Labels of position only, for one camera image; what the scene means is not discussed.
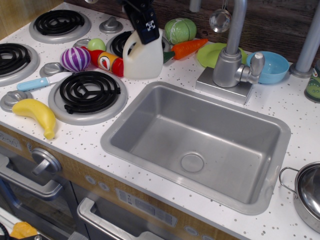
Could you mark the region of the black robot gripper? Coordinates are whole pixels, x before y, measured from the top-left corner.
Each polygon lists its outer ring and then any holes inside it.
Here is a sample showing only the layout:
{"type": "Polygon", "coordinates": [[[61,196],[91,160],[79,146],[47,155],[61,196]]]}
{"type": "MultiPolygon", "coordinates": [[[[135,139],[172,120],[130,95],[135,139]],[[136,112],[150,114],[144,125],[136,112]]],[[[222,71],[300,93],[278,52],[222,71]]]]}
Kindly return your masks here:
{"type": "Polygon", "coordinates": [[[143,45],[160,37],[155,10],[151,7],[153,0],[116,0],[124,10],[136,30],[143,45]]]}

